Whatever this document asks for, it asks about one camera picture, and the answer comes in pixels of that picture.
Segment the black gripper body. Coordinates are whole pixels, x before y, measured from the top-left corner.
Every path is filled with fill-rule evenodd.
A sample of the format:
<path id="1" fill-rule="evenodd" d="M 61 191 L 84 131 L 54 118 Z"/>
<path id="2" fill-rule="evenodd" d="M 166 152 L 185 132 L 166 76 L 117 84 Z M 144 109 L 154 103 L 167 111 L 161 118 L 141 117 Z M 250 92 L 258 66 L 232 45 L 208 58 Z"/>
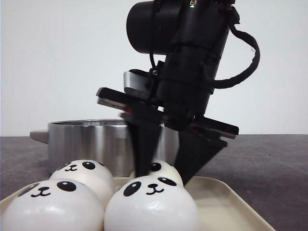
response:
<path id="1" fill-rule="evenodd" d="M 153 79 L 152 90 L 158 81 L 150 73 L 149 76 Z M 166 100 L 159 98 L 158 93 L 155 93 L 152 97 L 149 95 L 147 99 L 141 99 L 107 87 L 99 88 L 96 96 L 98 97 L 98 104 L 122 111 L 142 103 L 148 103 L 151 107 L 163 107 L 165 113 L 164 122 L 173 130 L 183 130 L 189 124 L 194 124 L 202 128 L 218 131 L 223 137 L 230 139 L 234 139 L 239 134 L 237 126 L 204 117 L 205 108 L 209 100 L 208 92 L 202 95 L 201 98 L 197 98 L 196 94 L 190 91 L 189 86 L 179 88 L 179 85 L 176 82 L 170 86 Z"/>

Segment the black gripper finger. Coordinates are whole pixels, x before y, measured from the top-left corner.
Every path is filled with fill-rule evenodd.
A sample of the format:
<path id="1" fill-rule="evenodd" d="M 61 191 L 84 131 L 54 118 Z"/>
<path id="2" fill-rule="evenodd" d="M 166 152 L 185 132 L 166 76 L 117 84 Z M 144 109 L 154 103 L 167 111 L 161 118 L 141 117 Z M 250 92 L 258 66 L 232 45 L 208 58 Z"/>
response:
<path id="1" fill-rule="evenodd" d="M 133 147 L 135 175 L 146 176 L 156 152 L 161 134 L 162 115 L 158 112 L 122 113 Z"/>
<path id="2" fill-rule="evenodd" d="M 220 137 L 221 134 L 217 131 L 197 126 L 189 126 L 179 132 L 179 149 L 174 167 L 179 172 L 184 185 L 227 146 L 227 142 Z"/>

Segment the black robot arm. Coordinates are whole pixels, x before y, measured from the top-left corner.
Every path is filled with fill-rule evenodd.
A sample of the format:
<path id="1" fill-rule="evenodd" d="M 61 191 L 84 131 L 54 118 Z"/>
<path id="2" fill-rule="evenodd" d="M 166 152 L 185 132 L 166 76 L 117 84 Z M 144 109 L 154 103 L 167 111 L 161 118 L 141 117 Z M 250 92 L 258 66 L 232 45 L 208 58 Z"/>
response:
<path id="1" fill-rule="evenodd" d="M 128 125 L 135 173 L 144 176 L 157 149 L 162 127 L 179 134 L 174 166 L 186 184 L 235 138 L 236 126 L 205 118 L 214 89 L 234 80 L 215 80 L 229 32 L 237 34 L 239 16 L 232 0 L 154 0 L 135 4 L 127 18 L 132 47 L 150 56 L 163 54 L 140 77 L 137 88 L 118 92 L 100 88 L 98 103 L 122 111 Z"/>

